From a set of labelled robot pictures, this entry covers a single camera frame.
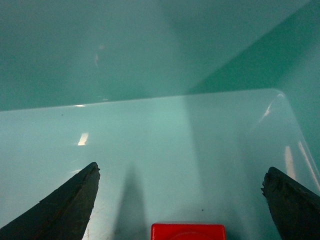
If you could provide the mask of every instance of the teal surface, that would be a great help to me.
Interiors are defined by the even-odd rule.
[[[3,111],[0,145],[2,226],[98,163],[84,240],[149,239],[155,222],[275,240],[261,191],[269,167],[320,193],[290,104],[273,89]]]
[[[93,223],[91,240],[189,220],[277,239],[255,192],[267,168],[293,159],[318,191],[318,0],[4,0],[0,16],[0,226],[92,161],[107,228]],[[220,191],[238,193],[231,175],[253,182],[254,207],[235,194],[217,215]]]

